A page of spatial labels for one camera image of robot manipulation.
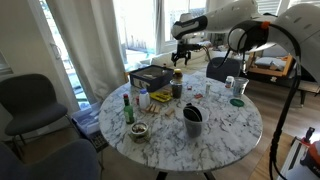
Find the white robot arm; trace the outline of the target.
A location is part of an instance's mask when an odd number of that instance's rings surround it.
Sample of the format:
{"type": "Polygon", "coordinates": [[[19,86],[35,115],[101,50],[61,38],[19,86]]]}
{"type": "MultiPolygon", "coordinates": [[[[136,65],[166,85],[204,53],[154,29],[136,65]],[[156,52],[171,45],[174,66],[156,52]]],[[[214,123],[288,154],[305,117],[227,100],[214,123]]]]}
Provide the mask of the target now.
{"type": "Polygon", "coordinates": [[[176,40],[201,31],[227,32],[229,48],[238,53],[280,45],[320,83],[320,8],[315,5],[297,4],[275,17],[259,14],[255,0],[236,0],[200,17],[177,21],[171,29],[176,40]]]}

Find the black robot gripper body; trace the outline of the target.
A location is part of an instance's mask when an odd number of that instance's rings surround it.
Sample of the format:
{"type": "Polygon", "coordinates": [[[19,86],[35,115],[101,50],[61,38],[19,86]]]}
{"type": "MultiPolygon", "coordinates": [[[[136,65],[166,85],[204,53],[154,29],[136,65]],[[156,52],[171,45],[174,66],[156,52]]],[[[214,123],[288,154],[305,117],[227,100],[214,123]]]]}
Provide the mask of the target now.
{"type": "Polygon", "coordinates": [[[176,58],[178,61],[180,58],[191,58],[190,49],[191,45],[188,44],[186,40],[179,40],[177,44],[177,50],[172,53],[171,59],[176,58]]]}

